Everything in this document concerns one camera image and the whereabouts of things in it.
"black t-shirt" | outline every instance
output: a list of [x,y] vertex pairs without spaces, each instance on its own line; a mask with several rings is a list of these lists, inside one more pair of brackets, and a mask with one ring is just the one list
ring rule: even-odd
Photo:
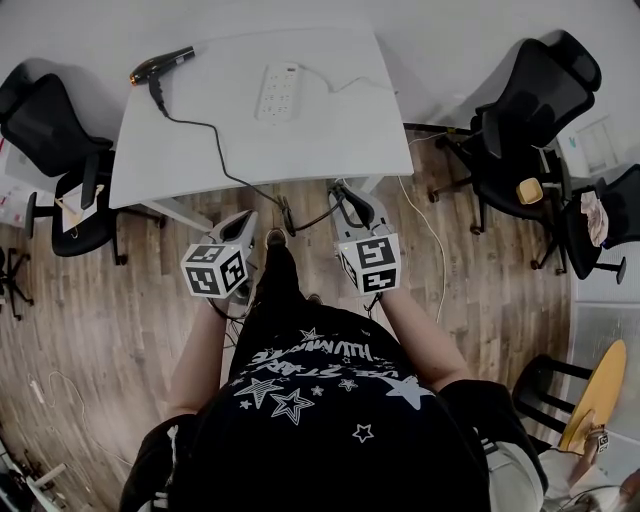
[[244,361],[198,415],[147,435],[122,511],[163,490],[173,425],[174,510],[489,510],[484,438],[523,448],[544,481],[503,386],[459,381],[434,393],[388,332],[342,310],[318,308],[274,332],[253,333],[262,339],[236,353]]

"white cable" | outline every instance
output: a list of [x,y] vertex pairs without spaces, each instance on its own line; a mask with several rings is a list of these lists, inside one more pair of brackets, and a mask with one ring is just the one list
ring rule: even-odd
[[310,73],[313,73],[314,75],[319,77],[320,80],[322,80],[325,84],[327,84],[327,88],[329,89],[329,92],[331,94],[337,94],[340,91],[343,91],[344,89],[349,87],[350,85],[355,84],[359,80],[366,80],[369,83],[370,86],[376,87],[378,89],[384,89],[385,91],[390,91],[390,92],[394,92],[394,93],[396,92],[393,87],[389,87],[387,85],[383,85],[383,84],[380,84],[378,82],[374,82],[368,76],[359,76],[359,77],[356,77],[356,78],[354,78],[352,80],[349,80],[346,84],[343,84],[343,85],[341,85],[339,87],[334,87],[333,84],[322,75],[322,73],[319,73],[315,69],[308,68],[308,67],[303,66],[301,64],[298,64],[298,66],[300,66],[301,69],[304,69],[305,71],[309,71]]
[[[51,372],[49,374],[49,392],[51,394],[51,396],[53,397],[53,403],[49,403],[46,401],[45,399],[45,403],[46,405],[51,408],[51,409],[55,409],[56,407],[56,395],[53,392],[53,385],[51,383],[51,377],[53,377],[54,375],[59,375],[60,377],[62,377],[66,382],[68,382],[69,384],[71,384],[71,387],[73,387],[73,389],[75,390],[76,394],[78,395],[78,398],[80,399],[80,403],[82,404],[82,425],[84,426],[84,431],[87,434],[87,437],[89,439],[91,439],[91,441],[93,441],[93,443],[100,448],[104,453],[106,453],[107,455],[111,455],[112,457],[118,459],[120,462],[122,462],[123,464],[126,464],[127,466],[132,467],[133,464],[131,464],[130,462],[127,462],[126,460],[124,460],[122,457],[120,457],[119,455],[107,450],[104,446],[102,446],[98,441],[96,441],[96,439],[91,435],[91,432],[89,430],[89,427],[87,425],[87,416],[86,416],[86,406],[84,403],[84,400],[82,399],[82,395],[80,394],[80,391],[78,391],[78,388],[76,387],[76,385],[74,384],[74,382],[67,377],[66,375],[64,375],[63,373],[59,372],[58,370],[55,370],[53,372]],[[31,381],[35,382],[39,387],[40,383],[38,382],[38,379],[36,379],[33,375],[31,375],[30,373],[27,374],[27,378],[30,379]]]
[[411,146],[411,144],[413,144],[414,142],[420,142],[421,140],[434,139],[436,137],[442,137],[443,135],[446,135],[446,133],[436,133],[435,135],[429,135],[428,137],[423,137],[421,139],[413,139],[411,142],[409,142],[409,146]]
[[[414,142],[418,142],[420,140],[429,140],[429,139],[433,139],[434,137],[440,137],[442,135],[445,135],[445,134],[444,133],[437,133],[435,135],[430,135],[429,137],[424,137],[422,139],[415,139],[415,140],[412,140],[411,142],[409,142],[409,146],[411,146],[411,144],[413,144]],[[436,323],[440,323],[440,313],[442,312],[442,305],[444,304],[444,297],[445,297],[445,294],[446,294],[446,291],[447,291],[447,257],[444,254],[444,247],[442,246],[442,242],[440,241],[440,238],[438,237],[436,232],[431,227],[431,224],[429,224],[429,221],[425,217],[424,213],[422,213],[416,207],[416,205],[411,202],[411,199],[409,199],[409,195],[407,194],[407,191],[405,190],[404,185],[402,184],[402,180],[400,179],[400,176],[398,176],[398,183],[400,183],[400,187],[402,187],[402,191],[404,192],[404,197],[407,198],[407,202],[411,205],[411,208],[413,208],[416,212],[418,212],[420,217],[422,217],[422,219],[424,220],[425,224],[429,228],[429,231],[431,231],[431,234],[437,240],[438,245],[440,246],[440,252],[442,253],[442,297],[440,299],[440,305],[438,306],[438,315],[436,316]]]

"power strip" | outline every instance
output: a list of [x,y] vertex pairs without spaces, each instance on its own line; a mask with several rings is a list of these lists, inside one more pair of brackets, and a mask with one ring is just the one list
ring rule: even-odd
[[294,62],[269,64],[264,72],[256,119],[270,124],[291,121],[295,116],[300,66]]

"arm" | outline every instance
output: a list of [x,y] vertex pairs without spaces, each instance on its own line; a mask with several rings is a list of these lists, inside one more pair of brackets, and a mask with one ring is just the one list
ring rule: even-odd
[[418,374],[436,391],[457,380],[473,378],[456,344],[408,290],[384,292],[380,304]]
[[[229,306],[228,301],[216,304],[224,312]],[[226,319],[203,302],[171,377],[167,419],[180,414],[196,414],[220,389],[226,329]]]

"shoe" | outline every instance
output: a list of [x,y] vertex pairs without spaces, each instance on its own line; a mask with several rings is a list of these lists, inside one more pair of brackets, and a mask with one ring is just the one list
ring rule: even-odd
[[317,293],[312,293],[311,295],[309,295],[307,297],[307,300],[312,304],[317,304],[318,306],[322,306],[322,299],[320,298],[320,295],[318,295]]
[[273,228],[267,233],[267,236],[264,239],[264,245],[267,249],[277,245],[284,245],[287,247],[287,235],[282,229]]

